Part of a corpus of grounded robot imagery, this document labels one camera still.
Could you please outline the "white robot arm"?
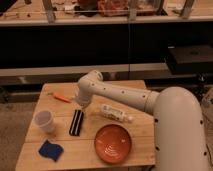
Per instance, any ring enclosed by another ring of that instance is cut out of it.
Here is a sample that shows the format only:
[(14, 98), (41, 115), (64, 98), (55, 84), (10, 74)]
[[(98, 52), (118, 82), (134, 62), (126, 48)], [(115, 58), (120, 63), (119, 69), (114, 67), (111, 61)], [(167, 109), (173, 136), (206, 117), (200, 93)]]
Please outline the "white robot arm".
[(154, 117), (156, 171), (210, 171), (202, 110), (197, 98), (182, 87), (161, 92), (117, 86), (93, 70), (78, 81), (76, 102), (86, 107), (103, 96)]

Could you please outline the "beige robot end tool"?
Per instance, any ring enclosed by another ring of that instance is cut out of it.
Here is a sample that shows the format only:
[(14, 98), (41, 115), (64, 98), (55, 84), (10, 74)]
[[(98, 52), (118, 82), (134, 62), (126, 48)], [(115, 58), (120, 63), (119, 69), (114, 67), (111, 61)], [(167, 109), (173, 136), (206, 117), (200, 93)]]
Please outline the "beige robot end tool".
[(81, 105), (81, 110), (82, 110), (82, 111), (86, 111), (86, 109), (87, 109), (87, 106)]

